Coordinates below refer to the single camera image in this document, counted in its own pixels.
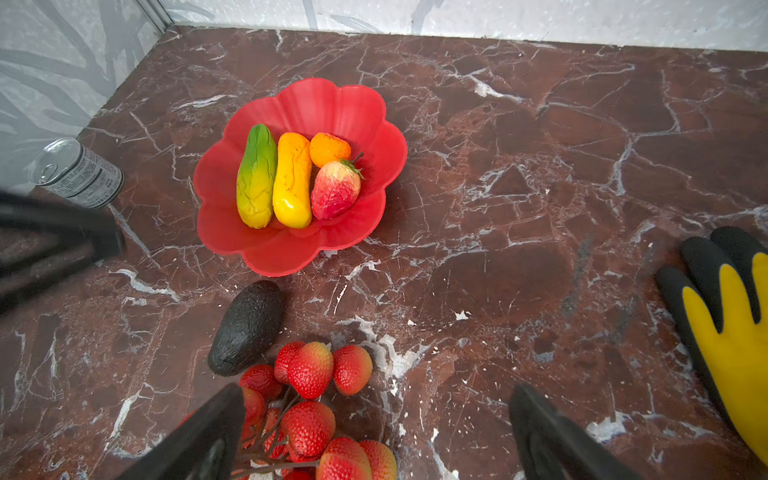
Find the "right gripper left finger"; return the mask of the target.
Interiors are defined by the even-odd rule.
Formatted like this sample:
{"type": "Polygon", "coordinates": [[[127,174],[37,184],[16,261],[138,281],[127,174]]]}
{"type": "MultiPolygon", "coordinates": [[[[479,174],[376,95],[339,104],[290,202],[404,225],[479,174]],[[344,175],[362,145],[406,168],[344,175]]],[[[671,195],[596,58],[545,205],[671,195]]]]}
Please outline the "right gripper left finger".
{"type": "Polygon", "coordinates": [[[230,383],[117,478],[228,479],[240,447],[246,409],[230,383]]]}

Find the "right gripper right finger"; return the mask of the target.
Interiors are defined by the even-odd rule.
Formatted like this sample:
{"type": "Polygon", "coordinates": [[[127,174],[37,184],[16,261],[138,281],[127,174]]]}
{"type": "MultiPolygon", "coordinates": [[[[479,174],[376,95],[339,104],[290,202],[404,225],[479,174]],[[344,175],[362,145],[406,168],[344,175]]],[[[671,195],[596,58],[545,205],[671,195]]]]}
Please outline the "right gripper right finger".
{"type": "Polygon", "coordinates": [[[509,414],[528,479],[640,477],[529,384],[515,386],[509,414]]]}

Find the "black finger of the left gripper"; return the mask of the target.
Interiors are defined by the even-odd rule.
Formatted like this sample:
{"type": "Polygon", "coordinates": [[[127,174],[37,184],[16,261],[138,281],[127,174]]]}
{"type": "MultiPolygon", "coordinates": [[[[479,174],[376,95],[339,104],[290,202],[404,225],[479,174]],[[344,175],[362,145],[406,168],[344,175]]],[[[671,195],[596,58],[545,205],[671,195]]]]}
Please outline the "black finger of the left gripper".
{"type": "Polygon", "coordinates": [[[2,192],[1,313],[124,251],[106,213],[2,192]]]}

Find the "red fake strawberry bunch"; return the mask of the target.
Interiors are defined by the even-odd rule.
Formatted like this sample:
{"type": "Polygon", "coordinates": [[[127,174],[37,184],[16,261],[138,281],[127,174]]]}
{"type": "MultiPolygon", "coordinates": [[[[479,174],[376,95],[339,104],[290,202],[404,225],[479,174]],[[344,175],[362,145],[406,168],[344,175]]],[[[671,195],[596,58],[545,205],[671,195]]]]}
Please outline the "red fake strawberry bunch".
{"type": "Polygon", "coordinates": [[[294,341],[279,350],[273,363],[229,357],[214,366],[224,376],[239,377],[245,407],[227,478],[398,478],[390,447],[339,433],[334,411],[322,400],[330,387],[352,397],[369,384],[373,360],[363,347],[332,351],[320,342],[294,341]]]}

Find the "dark fake avocado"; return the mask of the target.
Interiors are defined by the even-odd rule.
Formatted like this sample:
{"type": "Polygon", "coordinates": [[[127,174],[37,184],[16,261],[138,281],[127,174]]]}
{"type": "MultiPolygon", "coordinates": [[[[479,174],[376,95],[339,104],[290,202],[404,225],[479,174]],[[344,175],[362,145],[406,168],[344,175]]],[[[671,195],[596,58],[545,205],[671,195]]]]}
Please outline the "dark fake avocado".
{"type": "Polygon", "coordinates": [[[260,280],[231,302],[208,353],[214,374],[230,377],[256,364],[282,330],[286,296],[273,281],[260,280]]]}

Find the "yellow orange fake squash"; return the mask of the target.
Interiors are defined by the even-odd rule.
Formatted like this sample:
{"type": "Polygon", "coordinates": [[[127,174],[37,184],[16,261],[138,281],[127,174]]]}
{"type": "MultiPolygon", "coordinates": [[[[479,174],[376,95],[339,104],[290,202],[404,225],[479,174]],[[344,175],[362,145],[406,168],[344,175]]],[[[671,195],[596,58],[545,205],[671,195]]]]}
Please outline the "yellow orange fake squash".
{"type": "Polygon", "coordinates": [[[309,140],[299,133],[284,133],[278,141],[277,160],[274,213],[284,226],[304,229],[312,220],[310,179],[313,163],[309,140]]]}

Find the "single pink fake strawberry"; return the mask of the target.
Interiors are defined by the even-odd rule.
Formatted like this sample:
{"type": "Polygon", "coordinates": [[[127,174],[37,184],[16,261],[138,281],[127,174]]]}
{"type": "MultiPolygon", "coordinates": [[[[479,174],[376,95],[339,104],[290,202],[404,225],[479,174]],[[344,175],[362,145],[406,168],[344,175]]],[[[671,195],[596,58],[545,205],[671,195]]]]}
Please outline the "single pink fake strawberry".
{"type": "Polygon", "coordinates": [[[355,166],[355,161],[332,161],[320,169],[310,196],[315,218],[332,219],[356,202],[364,176],[355,166]]]}

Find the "small orange fake fruit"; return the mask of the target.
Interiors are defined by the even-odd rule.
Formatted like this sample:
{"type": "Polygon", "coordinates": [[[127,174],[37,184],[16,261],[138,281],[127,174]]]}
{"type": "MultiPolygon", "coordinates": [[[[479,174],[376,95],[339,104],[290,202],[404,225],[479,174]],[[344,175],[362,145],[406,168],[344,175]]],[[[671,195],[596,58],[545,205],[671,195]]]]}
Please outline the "small orange fake fruit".
{"type": "Polygon", "coordinates": [[[350,160],[351,155],[349,143],[335,135],[320,132],[310,141],[310,158],[318,168],[331,162],[350,160]]]}

